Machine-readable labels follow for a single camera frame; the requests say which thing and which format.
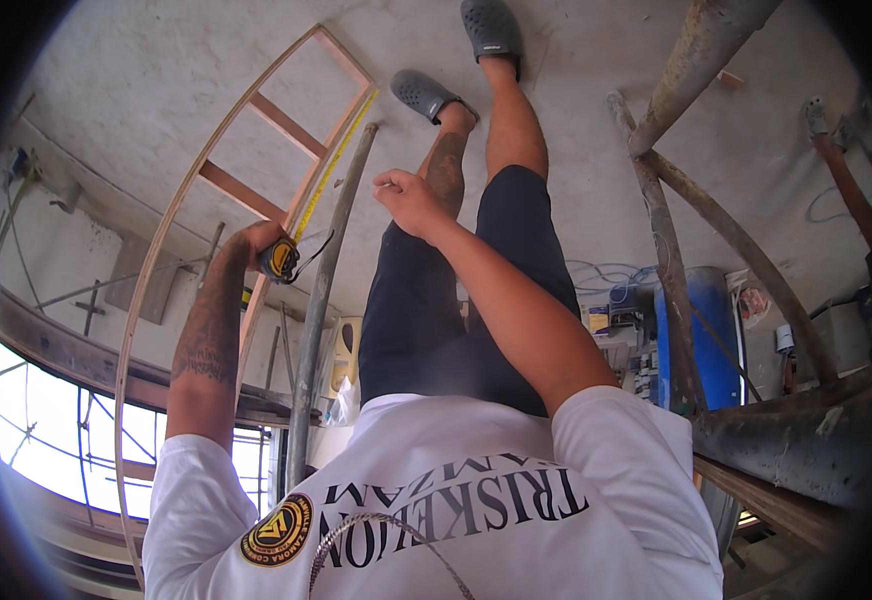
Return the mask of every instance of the arm tattoo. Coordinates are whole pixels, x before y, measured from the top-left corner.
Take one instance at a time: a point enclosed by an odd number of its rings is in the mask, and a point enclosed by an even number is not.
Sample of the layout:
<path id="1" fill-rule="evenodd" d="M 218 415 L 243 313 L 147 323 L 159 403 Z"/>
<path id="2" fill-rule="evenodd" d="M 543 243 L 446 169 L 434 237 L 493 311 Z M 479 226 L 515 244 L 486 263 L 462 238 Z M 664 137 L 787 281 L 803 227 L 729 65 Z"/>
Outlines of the arm tattoo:
<path id="1" fill-rule="evenodd" d="M 447 133 L 441 137 L 433 149 L 426 172 L 426 182 L 436 192 L 442 208 L 453 219 L 459 216 L 466 191 L 463 182 L 463 151 L 466 150 L 466 139 L 467 136 L 459 133 Z"/>
<path id="2" fill-rule="evenodd" d="M 172 381 L 190 374 L 235 386 L 247 253 L 241 244 L 227 244 L 209 265 L 176 347 Z"/>

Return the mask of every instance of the metal chain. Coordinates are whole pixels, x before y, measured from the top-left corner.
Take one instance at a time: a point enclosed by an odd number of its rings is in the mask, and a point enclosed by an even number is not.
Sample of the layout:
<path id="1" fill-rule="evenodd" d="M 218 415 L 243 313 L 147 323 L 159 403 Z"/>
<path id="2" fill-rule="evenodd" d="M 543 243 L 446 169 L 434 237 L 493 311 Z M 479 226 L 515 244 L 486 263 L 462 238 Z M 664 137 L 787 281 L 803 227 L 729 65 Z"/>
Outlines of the metal chain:
<path id="1" fill-rule="evenodd" d="M 309 597 L 313 597 L 313 587 L 316 585 L 316 578 L 319 577 L 320 571 L 322 571 L 322 567 L 325 564 L 325 557 L 329 554 L 329 549 L 333 546 L 336 540 L 346 532 L 346 529 L 354 525 L 358 525 L 359 523 L 364 522 L 383 522 L 389 523 L 391 525 L 395 525 L 402 531 L 408 533 L 416 540 L 419 540 L 423 544 L 426 545 L 430 550 L 433 551 L 433 554 L 442 561 L 442 565 L 445 567 L 449 574 L 452 575 L 453 581 L 456 582 L 456 585 L 459 587 L 459 591 L 463 594 L 463 597 L 466 600 L 474 600 L 472 597 L 472 592 L 469 591 L 469 588 L 463 583 L 463 580 L 460 578 L 459 574 L 455 569 L 452 568 L 452 565 L 449 562 L 442 558 L 442 554 L 439 553 L 439 550 L 436 549 L 436 546 L 433 546 L 426 540 L 425 536 L 413 527 L 412 525 L 405 523 L 398 518 L 392 516 L 391 514 L 385 514 L 384 512 L 360 512 L 358 514 L 350 514 L 346 518 L 342 520 L 339 525 L 336 526 L 335 529 L 327 533 L 320 541 L 320 544 L 316 547 L 316 556 L 313 558 L 312 570 L 309 573 Z"/>

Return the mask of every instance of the concrete floor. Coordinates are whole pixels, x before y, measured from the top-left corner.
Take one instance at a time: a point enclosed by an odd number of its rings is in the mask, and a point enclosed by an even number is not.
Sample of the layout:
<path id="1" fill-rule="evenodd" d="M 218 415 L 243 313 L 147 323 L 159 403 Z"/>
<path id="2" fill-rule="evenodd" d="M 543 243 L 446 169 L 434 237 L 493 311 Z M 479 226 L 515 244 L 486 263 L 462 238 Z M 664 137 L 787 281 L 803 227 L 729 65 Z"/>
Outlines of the concrete floor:
<path id="1" fill-rule="evenodd" d="M 485 185 L 484 143 L 490 90 L 472 59 L 458 2 L 314 0 L 274 3 L 121 3 L 83 0 L 63 22 L 20 95 L 35 99 L 13 139 L 36 149 L 47 183 L 79 181 L 81 208 L 117 231 L 151 236 L 213 129 L 251 82 L 316 22 L 354 54 L 381 88 L 368 119 L 381 124 L 360 186 L 331 302 L 362 314 L 387 212 L 370 197 L 376 173 L 415 170 L 435 135 L 397 102 L 389 79 L 404 67 L 424 70 L 483 115 L 464 160 L 461 221 L 475 226 Z M 603 100 L 619 89 L 638 116 L 645 110 L 682 27 L 688 0 L 511 0 L 526 45 L 523 88 L 549 144 L 553 221 L 566 258 L 656 262 L 648 220 L 622 140 Z M 315 44 L 263 88 L 316 138 L 323 138 L 355 90 Z M 810 310 L 865 281 L 866 249 L 850 219 L 811 224 L 809 203 L 831 186 L 806 139 L 800 116 L 812 94 L 826 98 L 830 123 L 846 111 L 858 81 L 825 24 L 806 3 L 786 0 L 727 69 L 742 89 L 715 82 L 657 144 L 729 210 L 778 262 Z M 333 175 L 346 173 L 351 147 Z M 212 158 L 276 204 L 286 206 L 307 158 L 251 112 L 241 115 Z M 872 173 L 858 152 L 850 167 L 863 191 Z M 309 232 L 324 229 L 338 190 L 328 190 Z M 741 261 L 667 190 L 686 266 L 726 271 Z M 831 192 L 818 216 L 839 212 Z M 224 239 L 254 220 L 197 183 L 167 248 L 204 253 L 216 223 Z M 296 284 L 308 291 L 312 273 Z M 274 288 L 304 308 L 305 294 Z"/>

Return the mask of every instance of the white t-shirt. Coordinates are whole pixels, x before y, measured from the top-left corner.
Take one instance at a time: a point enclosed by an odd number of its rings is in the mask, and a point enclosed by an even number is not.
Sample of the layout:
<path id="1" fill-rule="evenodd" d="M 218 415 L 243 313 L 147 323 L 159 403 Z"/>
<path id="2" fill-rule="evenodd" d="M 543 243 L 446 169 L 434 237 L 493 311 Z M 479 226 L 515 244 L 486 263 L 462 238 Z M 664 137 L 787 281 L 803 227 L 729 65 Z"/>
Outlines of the white t-shirt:
<path id="1" fill-rule="evenodd" d="M 576 393 L 551 425 L 469 397 L 392 394 L 256 523 L 225 450 L 169 438 L 143 547 L 147 597 L 306 598 L 322 536 L 378 512 L 434 541 L 477 600 L 721 598 L 691 461 L 688 421 L 617 388 Z M 331 548 L 312 597 L 462 595 L 424 544 L 371 521 Z"/>

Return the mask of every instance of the black shorts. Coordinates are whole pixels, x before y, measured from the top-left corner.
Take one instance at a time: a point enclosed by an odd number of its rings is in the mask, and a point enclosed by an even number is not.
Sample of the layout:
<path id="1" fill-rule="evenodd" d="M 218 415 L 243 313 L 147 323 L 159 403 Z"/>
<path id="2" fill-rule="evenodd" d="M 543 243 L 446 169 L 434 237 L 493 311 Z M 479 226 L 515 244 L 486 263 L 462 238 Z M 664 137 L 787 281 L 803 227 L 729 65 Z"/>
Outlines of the black shorts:
<path id="1" fill-rule="evenodd" d="M 500 171 L 483 192 L 476 235 L 579 317 L 542 177 L 518 165 Z M 463 327 L 456 274 L 442 254 L 394 222 L 382 237 L 363 319 L 359 377 L 363 404 L 386 394 L 458 395 L 546 416 L 474 306 Z"/>

